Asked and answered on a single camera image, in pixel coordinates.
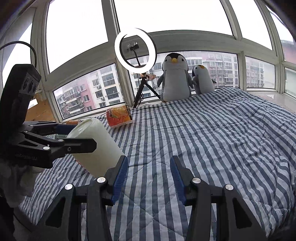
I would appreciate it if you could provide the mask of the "white plastic cup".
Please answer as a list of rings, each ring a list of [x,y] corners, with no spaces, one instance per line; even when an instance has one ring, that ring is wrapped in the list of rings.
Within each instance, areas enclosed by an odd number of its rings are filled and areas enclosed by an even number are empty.
[[[76,161],[95,178],[104,176],[107,170],[115,167],[119,158],[124,155],[102,122],[97,118],[85,119],[67,137],[92,138],[95,140],[97,147],[94,152],[73,154]]]

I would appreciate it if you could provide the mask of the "brown paper cup near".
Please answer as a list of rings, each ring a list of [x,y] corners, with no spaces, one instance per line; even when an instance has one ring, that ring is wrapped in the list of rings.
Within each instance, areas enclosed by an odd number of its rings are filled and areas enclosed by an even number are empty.
[[[79,120],[69,120],[66,122],[67,125],[78,125],[79,123]]]

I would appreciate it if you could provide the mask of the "wooden headboard panel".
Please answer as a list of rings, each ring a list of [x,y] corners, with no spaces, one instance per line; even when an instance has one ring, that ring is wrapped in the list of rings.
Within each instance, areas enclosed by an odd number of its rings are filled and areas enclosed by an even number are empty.
[[[48,100],[38,101],[38,104],[29,108],[25,121],[55,121]]]

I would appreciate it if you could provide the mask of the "striped blue white quilt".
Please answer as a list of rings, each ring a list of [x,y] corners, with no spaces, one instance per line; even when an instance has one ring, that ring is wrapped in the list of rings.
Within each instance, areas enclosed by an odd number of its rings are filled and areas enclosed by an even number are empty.
[[[178,200],[170,158],[214,186],[231,184],[267,237],[295,209],[295,114],[234,88],[141,106],[111,128],[129,159],[119,201],[107,209],[114,240],[184,240],[191,209]]]

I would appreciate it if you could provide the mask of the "black tripod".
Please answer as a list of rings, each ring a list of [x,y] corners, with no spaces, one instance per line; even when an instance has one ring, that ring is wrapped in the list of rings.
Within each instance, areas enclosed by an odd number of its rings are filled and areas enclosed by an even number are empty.
[[[149,85],[149,81],[152,81],[155,78],[155,75],[151,75],[149,73],[144,73],[144,74],[137,74],[138,77],[138,89],[137,89],[137,94],[134,99],[134,104],[133,108],[137,108],[142,100],[146,97],[151,97],[151,95],[148,95],[146,92],[149,90],[156,96],[158,99],[161,99],[160,95],[156,92],[155,89],[151,85]]]

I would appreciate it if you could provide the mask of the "large grey penguin plush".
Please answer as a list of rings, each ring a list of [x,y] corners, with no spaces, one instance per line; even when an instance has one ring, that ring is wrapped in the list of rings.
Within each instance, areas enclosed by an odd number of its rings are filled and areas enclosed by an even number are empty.
[[[185,57],[179,53],[168,54],[162,64],[163,74],[157,80],[162,86],[161,101],[170,102],[191,97],[192,78]]]

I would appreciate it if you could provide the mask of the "small grey penguin plush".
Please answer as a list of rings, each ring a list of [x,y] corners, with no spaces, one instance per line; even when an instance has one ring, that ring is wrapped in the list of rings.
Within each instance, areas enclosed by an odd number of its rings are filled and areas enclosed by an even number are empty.
[[[216,81],[211,79],[208,69],[203,65],[197,65],[192,69],[192,82],[196,95],[215,91]]]

